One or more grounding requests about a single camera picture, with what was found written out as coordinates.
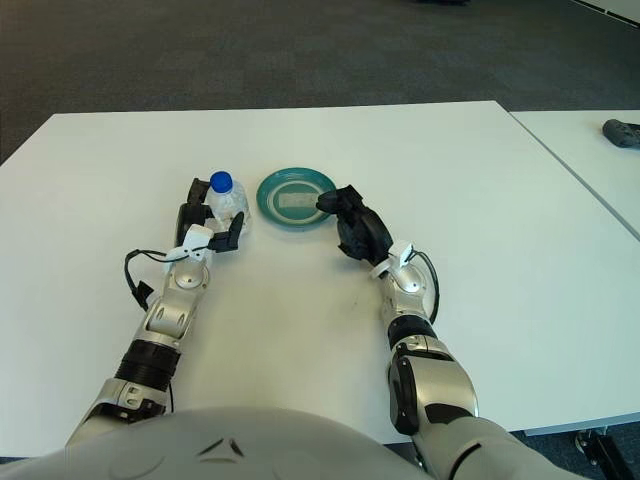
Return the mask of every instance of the gray carpet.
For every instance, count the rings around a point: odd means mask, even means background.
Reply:
[[[640,108],[640,30],[569,0],[0,9],[2,160],[55,112],[485,99],[509,110]]]

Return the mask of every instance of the black cable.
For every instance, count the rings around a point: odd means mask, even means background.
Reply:
[[[205,248],[208,248],[208,245],[204,245],[202,247],[197,247],[197,248],[193,248],[191,249],[192,252],[197,252],[199,250],[204,250]],[[147,304],[146,301],[146,296],[141,295],[140,290],[144,289],[145,293],[147,294],[147,296],[153,292],[153,289],[151,287],[149,287],[146,283],[144,282],[140,282],[137,286],[135,284],[135,282],[133,281],[133,278],[131,278],[131,273],[129,272],[129,262],[134,259],[135,257],[137,257],[138,255],[144,255],[145,257],[153,260],[154,262],[158,262],[158,263],[173,263],[173,262],[179,262],[181,260],[185,260],[186,258],[189,258],[189,255],[184,255],[182,257],[178,257],[178,258],[172,258],[169,260],[162,260],[160,258],[155,258],[152,255],[158,255],[158,256],[162,256],[162,257],[166,257],[167,254],[164,252],[158,252],[157,250],[132,250],[129,253],[127,253],[126,257],[124,258],[124,278],[127,281],[127,285],[129,286],[129,290],[131,290],[131,294],[133,295],[133,297],[136,299],[136,301],[138,302],[138,305],[140,305],[140,307],[146,312],[149,309],[149,305]]]
[[[169,382],[169,399],[171,400],[171,413],[175,410],[173,408],[173,388],[171,387],[171,382]]]
[[[438,282],[438,274],[436,273],[436,267],[433,266],[433,262],[426,253],[420,252],[415,249],[411,250],[411,253],[409,254],[409,261],[411,261],[415,257],[420,257],[422,259],[422,261],[429,269],[431,280],[433,281],[433,310],[431,311],[431,316],[429,317],[429,321],[431,322],[431,325],[433,325],[436,322],[436,317],[438,316],[438,308],[440,307],[440,282]]]

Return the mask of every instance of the plastic bottle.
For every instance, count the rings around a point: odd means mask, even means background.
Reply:
[[[211,175],[205,202],[215,217],[212,225],[214,232],[228,230],[231,221],[239,212],[244,212],[241,235],[249,231],[251,215],[247,195],[240,182],[232,179],[228,172],[219,171]]]

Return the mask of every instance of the table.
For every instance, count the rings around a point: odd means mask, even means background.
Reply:
[[[640,123],[640,110],[513,115],[640,241],[640,149],[618,148],[602,134],[611,118]]]
[[[430,254],[435,328],[483,416],[516,430],[640,411],[640,245],[495,102],[65,114],[0,168],[0,452],[64,444],[142,318],[125,253],[170,248],[192,178],[216,169],[244,183],[254,224],[215,258],[177,409],[280,406],[406,440],[366,264],[336,248],[333,219],[291,232],[257,211],[261,179],[294,165],[353,183]]]

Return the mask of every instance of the teal plate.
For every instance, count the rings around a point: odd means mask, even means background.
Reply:
[[[318,195],[335,190],[326,175],[310,168],[285,168],[265,178],[256,194],[260,211],[276,223],[306,227],[329,216],[316,208]]]

